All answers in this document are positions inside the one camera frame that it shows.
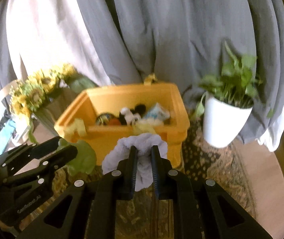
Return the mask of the sunflower bouquet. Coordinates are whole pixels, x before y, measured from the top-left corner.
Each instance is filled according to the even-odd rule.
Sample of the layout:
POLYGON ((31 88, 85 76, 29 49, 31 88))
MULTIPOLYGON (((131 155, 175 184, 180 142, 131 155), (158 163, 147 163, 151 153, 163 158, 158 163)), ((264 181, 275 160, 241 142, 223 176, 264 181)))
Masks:
POLYGON ((79 94, 97 86, 70 63, 38 70, 26 80, 18 80, 16 87, 10 88, 10 112, 30 119, 32 114, 58 96, 63 88, 79 94))

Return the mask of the blue cartoon tissue pack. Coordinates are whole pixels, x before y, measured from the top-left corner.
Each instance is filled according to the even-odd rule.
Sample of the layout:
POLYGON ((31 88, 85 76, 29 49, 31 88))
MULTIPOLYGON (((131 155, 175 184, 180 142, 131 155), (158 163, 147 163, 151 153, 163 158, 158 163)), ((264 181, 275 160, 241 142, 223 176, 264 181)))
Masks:
POLYGON ((154 104, 143 116, 144 119, 158 119, 166 121, 171 117, 169 110, 164 108, 160 103, 154 104))

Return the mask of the green frog plush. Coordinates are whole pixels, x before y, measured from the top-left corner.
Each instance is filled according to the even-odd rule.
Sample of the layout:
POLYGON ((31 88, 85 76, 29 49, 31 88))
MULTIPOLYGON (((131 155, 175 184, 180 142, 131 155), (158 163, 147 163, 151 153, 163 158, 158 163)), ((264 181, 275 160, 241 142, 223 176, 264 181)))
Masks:
POLYGON ((66 164, 68 173, 75 176, 78 173, 90 175, 94 170, 97 162, 96 153, 94 149, 85 141, 78 140, 76 143, 68 142, 61 138, 58 141, 57 150, 61 150, 69 145, 75 146, 77 149, 77 156, 66 164))

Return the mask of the white plant pot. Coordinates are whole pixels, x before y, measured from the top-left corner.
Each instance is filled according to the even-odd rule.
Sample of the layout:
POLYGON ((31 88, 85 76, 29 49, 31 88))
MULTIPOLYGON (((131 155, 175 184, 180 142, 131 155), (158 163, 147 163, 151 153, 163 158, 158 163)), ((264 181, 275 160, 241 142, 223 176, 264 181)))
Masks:
POLYGON ((208 94, 205 99, 203 136, 215 147, 227 147, 247 122, 252 108, 241 109, 217 100, 208 94))

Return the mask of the green potted plant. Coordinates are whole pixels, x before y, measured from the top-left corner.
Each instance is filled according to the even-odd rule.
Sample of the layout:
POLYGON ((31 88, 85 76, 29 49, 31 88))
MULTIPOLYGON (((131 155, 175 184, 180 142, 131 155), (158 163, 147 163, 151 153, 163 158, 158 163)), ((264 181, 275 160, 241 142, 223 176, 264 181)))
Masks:
POLYGON ((203 99, 208 95, 240 109, 251 108, 259 96, 257 86, 263 81, 252 71, 257 57, 248 54, 236 55, 227 41, 224 42, 224 47, 230 60, 222 65, 220 75, 206 74, 198 82, 197 86, 205 92, 189 116, 190 120, 200 118, 204 114, 203 99))

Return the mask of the grey ribbed vase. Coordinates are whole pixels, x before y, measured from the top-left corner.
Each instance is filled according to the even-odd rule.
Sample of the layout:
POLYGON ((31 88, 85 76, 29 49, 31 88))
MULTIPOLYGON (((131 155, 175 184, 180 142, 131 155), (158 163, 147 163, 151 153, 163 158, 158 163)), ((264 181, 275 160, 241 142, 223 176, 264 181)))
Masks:
POLYGON ((38 109, 34 116, 53 136, 58 136, 54 125, 63 112, 64 110, 60 106, 50 104, 38 109))

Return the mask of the grey curtain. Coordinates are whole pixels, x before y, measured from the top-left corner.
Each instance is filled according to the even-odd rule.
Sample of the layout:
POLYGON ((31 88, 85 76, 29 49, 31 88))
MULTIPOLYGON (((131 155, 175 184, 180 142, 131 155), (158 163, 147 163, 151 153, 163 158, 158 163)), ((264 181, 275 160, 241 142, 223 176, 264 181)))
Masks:
MULTIPOLYGON (((85 27, 112 84, 140 83, 154 73, 175 83, 188 106, 206 74, 228 60, 224 42, 257 57, 260 100, 239 133, 242 142, 278 144, 284 132, 282 0, 77 0, 85 27)), ((0 89, 17 79, 0 0, 0 89)))

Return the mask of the blue cloth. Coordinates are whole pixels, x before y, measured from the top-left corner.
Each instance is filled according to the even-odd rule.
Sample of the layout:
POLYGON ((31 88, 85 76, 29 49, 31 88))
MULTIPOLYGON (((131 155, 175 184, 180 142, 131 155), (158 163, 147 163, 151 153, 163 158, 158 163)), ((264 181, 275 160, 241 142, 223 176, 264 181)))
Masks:
POLYGON ((10 119, 4 124, 4 127, 0 130, 0 155, 5 152, 5 149, 12 138, 13 132, 15 131, 15 127, 15 122, 10 119))

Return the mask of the orange plastic crate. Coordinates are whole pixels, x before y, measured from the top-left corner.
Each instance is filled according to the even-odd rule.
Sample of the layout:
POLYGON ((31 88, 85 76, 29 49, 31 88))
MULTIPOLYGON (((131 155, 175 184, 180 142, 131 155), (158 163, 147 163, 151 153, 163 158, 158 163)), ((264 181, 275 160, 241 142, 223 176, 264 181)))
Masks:
POLYGON ((54 125, 69 142, 83 140, 100 166, 118 140, 139 131, 154 132, 167 143, 167 158, 181 165, 182 143, 190 122, 176 84, 104 86, 82 91, 54 125))

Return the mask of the patterned oriental rug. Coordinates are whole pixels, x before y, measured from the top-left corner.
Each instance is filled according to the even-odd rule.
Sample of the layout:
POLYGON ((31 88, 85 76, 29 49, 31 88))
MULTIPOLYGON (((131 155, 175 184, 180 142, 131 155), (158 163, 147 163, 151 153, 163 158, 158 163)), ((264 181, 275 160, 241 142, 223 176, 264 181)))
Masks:
MULTIPOLYGON (((252 217, 256 204, 246 168, 234 144, 217 149, 204 139, 201 121, 192 122, 182 144, 183 171, 192 181, 213 179, 252 217)), ((156 199, 154 186, 134 193, 131 201, 118 201, 115 238, 173 238, 173 203, 156 199)))

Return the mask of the red fluffy pompom toy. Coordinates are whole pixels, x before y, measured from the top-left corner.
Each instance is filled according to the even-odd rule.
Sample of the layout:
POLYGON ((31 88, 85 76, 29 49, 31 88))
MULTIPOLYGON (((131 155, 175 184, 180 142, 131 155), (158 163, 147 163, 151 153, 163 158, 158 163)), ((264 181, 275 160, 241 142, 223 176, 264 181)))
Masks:
POLYGON ((118 118, 112 118, 108 122, 108 125, 110 125, 110 126, 121 126, 121 121, 118 118))

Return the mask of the black mouse plush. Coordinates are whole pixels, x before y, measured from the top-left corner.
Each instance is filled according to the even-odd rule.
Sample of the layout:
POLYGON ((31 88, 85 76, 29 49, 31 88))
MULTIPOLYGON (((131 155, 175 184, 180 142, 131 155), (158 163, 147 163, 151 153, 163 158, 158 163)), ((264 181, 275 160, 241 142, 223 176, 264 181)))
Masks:
POLYGON ((137 104, 133 109, 124 107, 119 112, 119 120, 122 125, 130 126, 138 122, 145 112, 146 106, 144 104, 137 104))

